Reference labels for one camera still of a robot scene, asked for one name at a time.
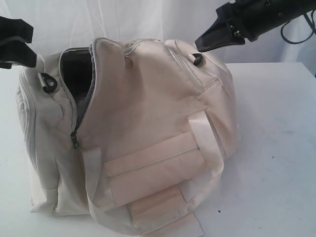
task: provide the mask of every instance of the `front pocket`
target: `front pocket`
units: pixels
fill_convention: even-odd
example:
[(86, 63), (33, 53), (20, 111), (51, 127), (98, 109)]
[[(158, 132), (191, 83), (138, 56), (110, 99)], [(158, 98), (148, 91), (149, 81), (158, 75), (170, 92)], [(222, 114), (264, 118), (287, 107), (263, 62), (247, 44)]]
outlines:
[(191, 132), (104, 163), (115, 207), (154, 194), (207, 169)]

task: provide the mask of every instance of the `white bag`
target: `white bag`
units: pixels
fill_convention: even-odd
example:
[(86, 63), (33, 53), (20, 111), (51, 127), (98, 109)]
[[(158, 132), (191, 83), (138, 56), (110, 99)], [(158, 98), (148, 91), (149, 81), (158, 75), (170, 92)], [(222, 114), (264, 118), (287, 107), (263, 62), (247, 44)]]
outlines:
[(237, 147), (232, 75), (212, 54), (99, 38), (39, 56), (17, 103), (33, 212), (90, 213), (126, 235), (203, 234), (192, 211)]

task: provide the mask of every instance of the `zipper pull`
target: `zipper pull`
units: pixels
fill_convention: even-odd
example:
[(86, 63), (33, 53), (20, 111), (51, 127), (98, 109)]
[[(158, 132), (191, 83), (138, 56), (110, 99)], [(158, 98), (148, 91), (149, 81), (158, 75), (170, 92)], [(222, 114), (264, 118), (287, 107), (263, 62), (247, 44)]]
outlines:
[(79, 142), (77, 139), (77, 131), (73, 131), (70, 134), (71, 141), (73, 142), (74, 148), (76, 149), (79, 146)]

